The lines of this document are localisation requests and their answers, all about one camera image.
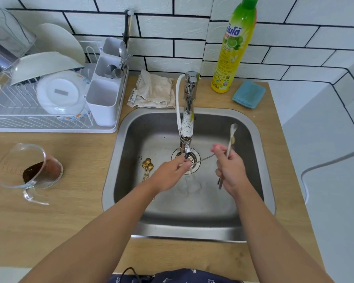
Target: dish rack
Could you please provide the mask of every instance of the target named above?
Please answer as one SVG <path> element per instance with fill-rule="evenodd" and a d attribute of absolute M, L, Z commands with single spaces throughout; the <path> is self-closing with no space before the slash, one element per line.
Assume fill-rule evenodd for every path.
<path fill-rule="evenodd" d="M 97 52 L 102 51 L 102 42 L 80 41 L 88 43 L 85 53 L 90 63 L 80 70 L 80 74 L 92 80 L 93 72 L 99 60 Z M 117 121 L 114 127 L 99 126 L 92 114 L 85 108 L 82 114 L 85 118 L 61 119 L 56 115 L 48 114 L 38 103 L 35 83 L 10 86 L 10 72 L 5 71 L 0 76 L 0 132 L 65 132 L 65 133 L 113 133 L 118 129 L 119 116 L 122 109 L 124 92 L 126 91 L 128 67 L 120 81 L 117 110 Z"/>

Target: beige dishcloth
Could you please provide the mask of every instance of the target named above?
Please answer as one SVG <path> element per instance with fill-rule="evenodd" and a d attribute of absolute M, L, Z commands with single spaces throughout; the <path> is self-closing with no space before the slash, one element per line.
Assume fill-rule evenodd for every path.
<path fill-rule="evenodd" d="M 137 88 L 132 90 L 127 105 L 130 107 L 174 108 L 175 95 L 172 85 L 173 78 L 150 74 L 143 69 L 136 83 Z"/>

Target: folded towel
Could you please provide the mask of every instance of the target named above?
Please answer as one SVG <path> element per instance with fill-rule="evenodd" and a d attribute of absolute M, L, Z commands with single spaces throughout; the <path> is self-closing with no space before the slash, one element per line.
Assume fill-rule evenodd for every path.
<path fill-rule="evenodd" d="M 254 109 L 265 94 L 265 88 L 250 80 L 245 80 L 235 92 L 232 100 L 245 107 Z"/>
<path fill-rule="evenodd" d="M 172 85 L 173 78 L 150 74 L 143 69 L 136 83 L 137 87 L 132 90 L 127 105 L 130 107 L 174 108 L 175 95 Z"/>

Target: patterned fabric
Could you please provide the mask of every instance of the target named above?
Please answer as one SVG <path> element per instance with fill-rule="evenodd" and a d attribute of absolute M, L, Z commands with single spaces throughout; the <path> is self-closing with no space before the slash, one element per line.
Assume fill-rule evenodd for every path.
<path fill-rule="evenodd" d="M 139 283 L 135 275 L 113 274 L 108 283 Z M 196 269 L 179 269 L 157 273 L 154 276 L 139 276 L 140 283 L 243 283 Z"/>

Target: drain strainer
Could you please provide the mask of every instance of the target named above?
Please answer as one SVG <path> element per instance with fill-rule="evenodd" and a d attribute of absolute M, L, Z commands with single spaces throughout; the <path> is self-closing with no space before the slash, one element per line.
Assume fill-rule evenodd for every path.
<path fill-rule="evenodd" d="M 201 164 L 201 162 L 196 164 L 196 162 L 200 161 L 200 156 L 199 156 L 197 150 L 195 150 L 193 148 L 190 148 L 190 150 L 191 150 L 191 153 L 188 153 L 188 156 L 189 156 L 189 160 L 193 163 L 193 166 L 191 166 L 191 169 L 192 169 L 192 171 L 194 173 L 195 171 L 198 170 L 198 168 L 199 168 L 199 166 Z M 173 160 L 175 157 L 178 157 L 179 155 L 181 155 L 180 148 L 176 149 L 173 152 L 173 154 L 171 156 L 171 160 Z M 190 171 L 187 171 L 185 173 L 185 175 L 190 175 L 190 174 L 191 174 Z"/>

